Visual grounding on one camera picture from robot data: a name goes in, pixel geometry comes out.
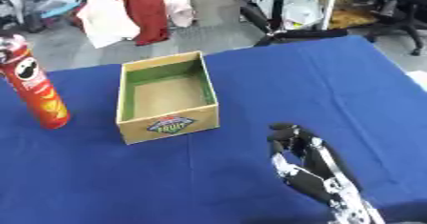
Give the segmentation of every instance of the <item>robotic hand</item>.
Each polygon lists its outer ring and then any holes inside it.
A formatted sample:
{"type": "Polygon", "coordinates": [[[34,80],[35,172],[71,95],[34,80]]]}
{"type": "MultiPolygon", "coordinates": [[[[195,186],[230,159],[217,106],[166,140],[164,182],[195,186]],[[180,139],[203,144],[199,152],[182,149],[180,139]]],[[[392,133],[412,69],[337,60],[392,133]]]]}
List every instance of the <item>robotic hand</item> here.
{"type": "Polygon", "coordinates": [[[369,202],[362,199],[361,188],[338,154],[325,141],[297,125],[278,123],[270,128],[272,162],[278,175],[296,191],[331,208],[331,224],[384,224],[369,202]],[[288,163],[291,152],[302,164],[288,163]]]}

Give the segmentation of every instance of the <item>open box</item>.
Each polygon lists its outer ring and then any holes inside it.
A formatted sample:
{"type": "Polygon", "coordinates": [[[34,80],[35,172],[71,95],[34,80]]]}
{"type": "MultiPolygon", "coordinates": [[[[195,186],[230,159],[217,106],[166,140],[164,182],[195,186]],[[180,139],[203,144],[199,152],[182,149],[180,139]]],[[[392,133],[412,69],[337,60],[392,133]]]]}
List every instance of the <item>open box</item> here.
{"type": "Polygon", "coordinates": [[[127,144],[219,127],[202,53],[123,64],[116,123],[127,144]]]}

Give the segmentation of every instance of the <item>box label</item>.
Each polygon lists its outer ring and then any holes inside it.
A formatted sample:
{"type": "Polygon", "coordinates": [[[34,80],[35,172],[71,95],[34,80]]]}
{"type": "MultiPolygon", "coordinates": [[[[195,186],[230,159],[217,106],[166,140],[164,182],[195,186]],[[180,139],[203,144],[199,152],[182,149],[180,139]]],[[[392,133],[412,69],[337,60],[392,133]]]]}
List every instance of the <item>box label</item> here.
{"type": "Polygon", "coordinates": [[[175,134],[187,128],[193,122],[195,122],[195,120],[186,117],[168,116],[161,118],[159,121],[149,126],[147,130],[151,132],[175,134]]]}

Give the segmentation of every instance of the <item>office chair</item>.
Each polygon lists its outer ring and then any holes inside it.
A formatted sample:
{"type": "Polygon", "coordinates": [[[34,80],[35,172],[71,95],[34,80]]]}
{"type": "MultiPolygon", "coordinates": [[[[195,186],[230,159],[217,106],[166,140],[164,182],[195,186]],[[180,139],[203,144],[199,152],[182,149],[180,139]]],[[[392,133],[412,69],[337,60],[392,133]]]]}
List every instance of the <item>office chair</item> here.
{"type": "Polygon", "coordinates": [[[416,43],[416,48],[411,54],[414,56],[420,56],[424,43],[421,40],[417,29],[427,29],[427,24],[419,23],[416,20],[416,14],[419,7],[427,6],[427,0],[397,0],[397,2],[400,6],[405,7],[405,12],[407,12],[406,16],[404,18],[380,17],[380,19],[384,19],[381,21],[381,27],[374,28],[368,35],[366,35],[366,38],[374,43],[380,35],[387,34],[394,30],[403,30],[408,32],[416,43]]]}

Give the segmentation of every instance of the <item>pringles can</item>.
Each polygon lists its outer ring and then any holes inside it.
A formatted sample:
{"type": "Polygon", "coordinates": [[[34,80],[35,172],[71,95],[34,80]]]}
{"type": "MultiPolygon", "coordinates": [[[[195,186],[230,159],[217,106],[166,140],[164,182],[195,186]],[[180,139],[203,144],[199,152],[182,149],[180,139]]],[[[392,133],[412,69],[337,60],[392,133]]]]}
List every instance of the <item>pringles can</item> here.
{"type": "Polygon", "coordinates": [[[21,35],[0,37],[0,73],[47,129],[67,124],[70,114],[21,35]]]}

